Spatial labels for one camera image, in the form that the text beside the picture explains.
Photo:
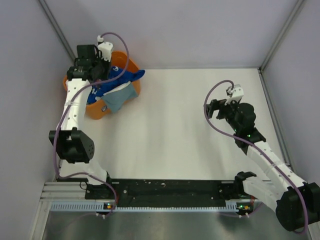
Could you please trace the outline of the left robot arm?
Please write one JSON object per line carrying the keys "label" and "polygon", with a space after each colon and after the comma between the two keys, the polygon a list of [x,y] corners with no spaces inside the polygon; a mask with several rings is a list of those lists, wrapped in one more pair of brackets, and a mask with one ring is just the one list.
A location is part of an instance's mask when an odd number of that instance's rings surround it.
{"label": "left robot arm", "polygon": [[77,58],[66,73],[67,95],[63,113],[55,130],[49,132],[54,147],[54,157],[64,164],[76,166],[77,175],[85,175],[90,185],[102,198],[114,191],[107,182],[108,174],[93,160],[94,141],[82,130],[92,83],[109,77],[113,44],[99,41],[97,45],[77,46]]}

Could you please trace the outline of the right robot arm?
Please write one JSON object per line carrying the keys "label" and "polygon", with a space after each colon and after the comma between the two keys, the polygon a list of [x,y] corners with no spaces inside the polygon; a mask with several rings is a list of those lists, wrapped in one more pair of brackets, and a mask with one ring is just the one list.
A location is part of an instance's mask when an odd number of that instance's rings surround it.
{"label": "right robot arm", "polygon": [[231,138],[244,154],[253,160],[271,181],[265,183],[253,172],[239,172],[233,192],[239,198],[251,195],[275,215],[284,229],[294,232],[320,220],[320,187],[296,175],[271,149],[266,138],[255,127],[256,114],[249,103],[213,99],[204,105],[210,120],[225,120],[234,130]]}

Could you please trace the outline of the blue t shirt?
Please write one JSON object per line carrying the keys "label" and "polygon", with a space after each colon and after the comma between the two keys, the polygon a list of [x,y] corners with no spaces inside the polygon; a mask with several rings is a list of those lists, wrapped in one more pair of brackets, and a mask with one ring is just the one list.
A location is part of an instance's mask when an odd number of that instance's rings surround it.
{"label": "blue t shirt", "polygon": [[135,82],[141,79],[145,75],[146,71],[144,69],[139,69],[137,72],[125,71],[125,73],[114,81],[106,82],[103,84],[95,85],[88,96],[87,104],[91,105],[98,101],[105,93],[113,90],[114,88],[127,83]]}

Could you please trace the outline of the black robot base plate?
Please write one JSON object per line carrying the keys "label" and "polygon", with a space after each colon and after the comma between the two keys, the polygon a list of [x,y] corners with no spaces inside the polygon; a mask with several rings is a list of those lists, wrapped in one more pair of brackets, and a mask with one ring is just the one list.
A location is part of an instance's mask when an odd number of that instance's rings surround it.
{"label": "black robot base plate", "polygon": [[86,184],[86,200],[114,200],[123,208],[224,207],[226,201],[252,197],[239,194],[233,181],[177,179],[109,179],[115,192],[102,184]]}

